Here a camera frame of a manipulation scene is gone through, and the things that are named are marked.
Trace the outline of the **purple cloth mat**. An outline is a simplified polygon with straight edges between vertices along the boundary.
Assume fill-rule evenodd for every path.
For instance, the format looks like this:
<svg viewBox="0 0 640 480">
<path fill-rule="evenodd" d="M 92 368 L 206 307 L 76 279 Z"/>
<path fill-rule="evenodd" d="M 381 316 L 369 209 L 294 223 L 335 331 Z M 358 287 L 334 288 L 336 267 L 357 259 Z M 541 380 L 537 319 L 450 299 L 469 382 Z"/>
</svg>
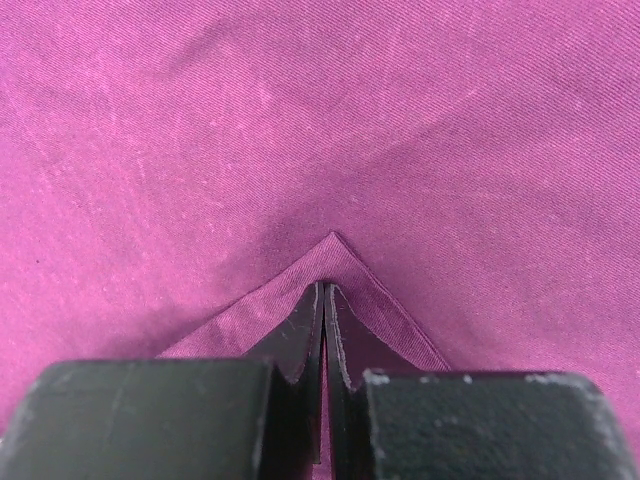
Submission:
<svg viewBox="0 0 640 480">
<path fill-rule="evenodd" d="M 2 3 L 3 430 L 322 280 L 421 369 L 588 378 L 637 459 L 638 3 Z"/>
</svg>

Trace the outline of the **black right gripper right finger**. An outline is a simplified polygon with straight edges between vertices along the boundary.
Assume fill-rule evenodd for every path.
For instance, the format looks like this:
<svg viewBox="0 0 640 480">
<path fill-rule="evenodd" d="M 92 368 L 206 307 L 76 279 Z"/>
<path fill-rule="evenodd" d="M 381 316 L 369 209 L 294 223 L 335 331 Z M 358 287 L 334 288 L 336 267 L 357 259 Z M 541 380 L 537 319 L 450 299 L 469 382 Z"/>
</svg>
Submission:
<svg viewBox="0 0 640 480">
<path fill-rule="evenodd" d="M 635 479 L 606 397 L 567 372 L 434 372 L 324 293 L 337 479 Z"/>
</svg>

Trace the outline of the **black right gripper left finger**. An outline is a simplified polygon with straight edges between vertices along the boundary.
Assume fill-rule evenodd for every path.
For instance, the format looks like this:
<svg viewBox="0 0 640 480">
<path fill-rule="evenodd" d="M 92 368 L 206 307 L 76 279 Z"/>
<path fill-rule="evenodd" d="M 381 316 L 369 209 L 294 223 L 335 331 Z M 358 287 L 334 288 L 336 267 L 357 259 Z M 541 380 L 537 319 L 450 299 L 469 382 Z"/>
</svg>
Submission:
<svg viewBox="0 0 640 480">
<path fill-rule="evenodd" d="M 323 286 L 245 355 L 61 362 L 1 440 L 5 479 L 307 479 L 320 459 Z"/>
</svg>

